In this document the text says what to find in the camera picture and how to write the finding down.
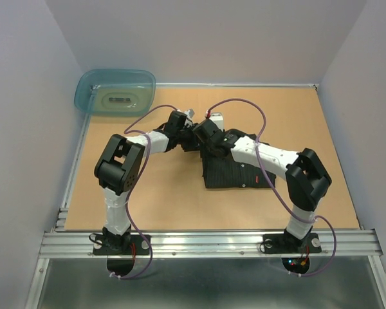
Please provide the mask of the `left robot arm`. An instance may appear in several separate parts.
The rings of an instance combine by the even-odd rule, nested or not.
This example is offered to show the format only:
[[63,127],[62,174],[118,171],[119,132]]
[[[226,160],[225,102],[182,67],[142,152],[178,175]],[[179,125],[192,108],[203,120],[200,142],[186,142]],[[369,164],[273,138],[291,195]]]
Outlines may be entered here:
[[114,134],[105,146],[94,174],[104,191],[106,222],[100,234],[91,234],[93,254],[122,255],[135,252],[131,241],[129,196],[150,155],[166,153],[180,145],[195,150],[198,142],[192,129],[194,110],[173,110],[168,121],[152,131],[135,131],[136,136]]

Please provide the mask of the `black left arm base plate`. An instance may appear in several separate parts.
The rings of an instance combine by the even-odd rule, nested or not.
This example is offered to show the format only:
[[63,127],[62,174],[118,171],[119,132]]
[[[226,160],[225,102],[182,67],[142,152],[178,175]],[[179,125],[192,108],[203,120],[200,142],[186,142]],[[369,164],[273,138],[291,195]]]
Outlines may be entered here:
[[136,256],[148,256],[150,249],[147,242],[141,236],[131,234],[130,245],[126,249],[113,249],[103,244],[102,235],[94,235],[96,243],[93,244],[92,255],[94,256],[132,256],[132,248],[135,248]]

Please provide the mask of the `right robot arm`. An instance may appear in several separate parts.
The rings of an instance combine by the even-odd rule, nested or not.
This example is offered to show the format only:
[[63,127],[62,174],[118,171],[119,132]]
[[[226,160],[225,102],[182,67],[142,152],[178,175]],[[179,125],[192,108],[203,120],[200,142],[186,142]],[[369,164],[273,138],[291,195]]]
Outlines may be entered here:
[[290,251],[302,248],[315,222],[315,213],[332,180],[312,149],[287,151],[259,143],[237,129],[222,131],[211,120],[198,124],[193,133],[216,157],[258,167],[263,176],[270,172],[286,181],[292,208],[282,242]]

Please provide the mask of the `black pinstriped long sleeve shirt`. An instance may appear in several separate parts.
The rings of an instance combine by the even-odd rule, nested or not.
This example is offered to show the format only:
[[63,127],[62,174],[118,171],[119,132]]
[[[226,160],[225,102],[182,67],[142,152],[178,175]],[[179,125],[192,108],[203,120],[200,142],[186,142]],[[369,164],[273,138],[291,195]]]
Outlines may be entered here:
[[199,151],[202,162],[202,177],[207,189],[252,188],[267,189],[269,184],[258,167],[214,156],[192,129],[182,133],[181,147],[184,152]]

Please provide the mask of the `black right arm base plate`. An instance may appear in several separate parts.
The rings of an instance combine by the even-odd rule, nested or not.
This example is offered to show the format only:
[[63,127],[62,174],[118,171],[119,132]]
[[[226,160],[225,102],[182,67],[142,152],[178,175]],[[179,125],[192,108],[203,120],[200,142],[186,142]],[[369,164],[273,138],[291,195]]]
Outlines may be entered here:
[[303,239],[297,239],[287,232],[265,234],[262,246],[265,254],[301,254],[307,250],[314,254],[322,252],[317,233],[310,233]]

